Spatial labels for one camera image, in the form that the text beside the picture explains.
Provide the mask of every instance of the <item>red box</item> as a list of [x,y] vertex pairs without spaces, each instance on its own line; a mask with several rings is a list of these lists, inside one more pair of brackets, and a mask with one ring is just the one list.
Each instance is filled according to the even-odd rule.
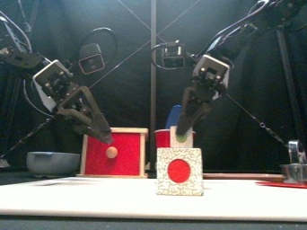
[[146,128],[112,128],[113,142],[106,145],[84,136],[80,175],[145,177]]

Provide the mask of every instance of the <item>blue object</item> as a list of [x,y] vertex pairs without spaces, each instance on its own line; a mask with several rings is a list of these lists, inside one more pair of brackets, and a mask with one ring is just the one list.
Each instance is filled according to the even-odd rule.
[[181,105],[176,104],[173,105],[169,115],[168,115],[165,129],[169,129],[170,126],[177,125],[180,114],[181,114]]

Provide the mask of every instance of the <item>black background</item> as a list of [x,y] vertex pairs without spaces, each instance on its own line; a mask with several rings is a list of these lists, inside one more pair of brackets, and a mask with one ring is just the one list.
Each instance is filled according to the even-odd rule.
[[[65,62],[78,49],[86,34],[98,27],[112,29],[118,41],[117,55],[105,68],[92,75],[74,69],[80,84],[88,86],[110,127],[149,128],[150,90],[150,1],[149,0],[28,0],[21,1],[34,52],[48,59]],[[255,0],[158,0],[157,43],[178,40],[189,53],[201,51],[215,34],[248,14]],[[22,29],[17,1],[2,0],[0,10]],[[295,17],[289,29],[305,22],[305,7]],[[229,72],[228,94],[265,123],[287,143],[300,138],[305,142],[307,54],[305,29],[288,33],[289,67],[299,104],[301,133],[295,129],[289,92],[280,58],[276,31],[268,31],[241,50]],[[105,60],[113,52],[112,38],[101,33],[86,43],[97,43]],[[165,71],[157,69],[156,129],[165,126],[170,107],[181,103],[182,89],[190,84],[193,69]],[[5,151],[26,133],[45,121],[26,104],[20,86],[16,107],[12,89],[22,75],[1,65],[1,150]],[[29,98],[38,105],[37,95],[26,82]],[[14,108],[13,117],[8,105]],[[195,147],[200,147],[204,171],[277,172],[279,165],[289,162],[288,149],[265,133],[245,112],[227,98],[213,103],[213,110],[195,125]],[[81,136],[70,124],[57,120],[14,150],[6,160],[13,167],[25,166],[28,151],[81,152]]]

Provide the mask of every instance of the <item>white table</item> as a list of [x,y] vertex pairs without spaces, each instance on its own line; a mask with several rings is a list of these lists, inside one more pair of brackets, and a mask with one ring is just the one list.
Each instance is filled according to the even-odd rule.
[[203,196],[180,197],[156,195],[156,183],[73,177],[4,185],[0,215],[307,222],[305,189],[204,180]]

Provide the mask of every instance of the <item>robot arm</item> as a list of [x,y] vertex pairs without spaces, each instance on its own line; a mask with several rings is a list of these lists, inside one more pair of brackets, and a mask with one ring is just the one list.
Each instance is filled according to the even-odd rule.
[[227,89],[224,75],[231,70],[232,60],[244,45],[271,28],[281,26],[305,4],[305,0],[259,1],[247,17],[223,30],[208,47],[193,57],[192,86],[182,93],[182,113],[176,135],[184,135],[189,127],[209,113],[209,103],[215,100],[215,95],[220,96]]
[[74,131],[109,144],[112,142],[109,124],[89,89],[73,82],[73,74],[57,60],[50,62],[42,55],[30,52],[29,43],[26,46],[9,28],[9,19],[0,16],[0,21],[2,22],[0,44],[4,47],[0,49],[0,60],[20,68],[40,86],[38,93],[52,104],[52,108],[46,109],[73,122]]

